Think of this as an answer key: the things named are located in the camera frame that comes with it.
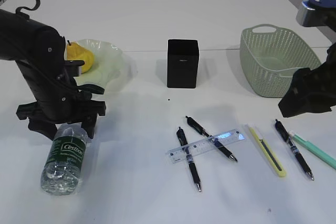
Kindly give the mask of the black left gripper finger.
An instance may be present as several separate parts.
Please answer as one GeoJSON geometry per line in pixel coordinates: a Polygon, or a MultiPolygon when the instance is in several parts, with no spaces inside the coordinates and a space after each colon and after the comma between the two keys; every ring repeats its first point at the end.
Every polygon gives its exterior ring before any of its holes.
{"type": "Polygon", "coordinates": [[[29,119],[28,128],[33,132],[44,135],[50,140],[53,140],[57,133],[57,127],[55,124],[35,119],[29,119]]]}
{"type": "Polygon", "coordinates": [[[87,115],[84,116],[81,120],[81,127],[87,132],[87,135],[90,139],[94,138],[95,127],[97,122],[97,115],[87,115]]]}

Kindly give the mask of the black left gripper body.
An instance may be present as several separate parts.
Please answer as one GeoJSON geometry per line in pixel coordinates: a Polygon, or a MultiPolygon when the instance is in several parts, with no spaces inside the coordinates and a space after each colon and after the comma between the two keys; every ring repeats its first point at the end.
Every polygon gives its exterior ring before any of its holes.
{"type": "Polygon", "coordinates": [[[105,102],[92,99],[93,94],[104,94],[104,88],[95,84],[77,85],[65,70],[65,60],[59,69],[51,63],[45,65],[46,69],[21,60],[16,64],[36,100],[18,106],[16,115],[20,120],[61,124],[80,122],[87,115],[105,115],[105,102]]]}

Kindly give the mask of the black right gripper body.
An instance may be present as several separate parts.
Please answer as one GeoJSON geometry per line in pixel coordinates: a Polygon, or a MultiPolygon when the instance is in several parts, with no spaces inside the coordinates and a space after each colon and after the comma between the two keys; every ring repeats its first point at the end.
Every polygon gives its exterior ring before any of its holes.
{"type": "Polygon", "coordinates": [[[287,93],[278,103],[283,117],[304,113],[331,112],[335,106],[335,44],[327,50],[326,61],[319,67],[298,69],[287,93]]]}

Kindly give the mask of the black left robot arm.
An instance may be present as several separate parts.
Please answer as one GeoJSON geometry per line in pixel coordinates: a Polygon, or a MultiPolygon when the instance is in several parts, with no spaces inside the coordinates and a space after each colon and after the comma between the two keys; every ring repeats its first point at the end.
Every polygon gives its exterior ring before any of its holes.
{"type": "Polygon", "coordinates": [[[104,94],[95,84],[77,85],[83,61],[64,59],[65,38],[58,31],[26,14],[1,11],[1,59],[16,62],[35,102],[18,106],[16,115],[29,120],[28,128],[54,139],[57,125],[80,123],[94,137],[98,116],[106,104],[92,99],[104,94]]]}

